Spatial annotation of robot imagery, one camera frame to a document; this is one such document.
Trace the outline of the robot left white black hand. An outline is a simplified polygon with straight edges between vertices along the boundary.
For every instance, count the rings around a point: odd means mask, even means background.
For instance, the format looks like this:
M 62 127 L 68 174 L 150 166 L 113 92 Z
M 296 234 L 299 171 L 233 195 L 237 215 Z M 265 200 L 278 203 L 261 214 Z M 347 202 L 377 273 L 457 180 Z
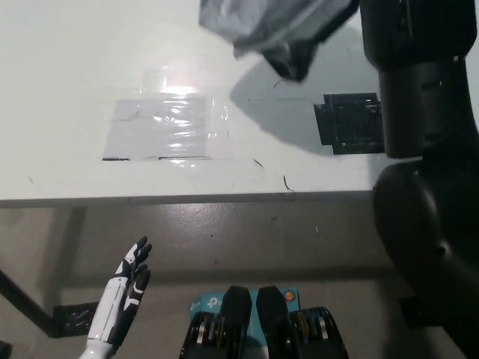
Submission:
M 82 358 L 113 358 L 123 344 L 149 284 L 145 260 L 151 249 L 144 236 L 121 260 L 97 306 Z

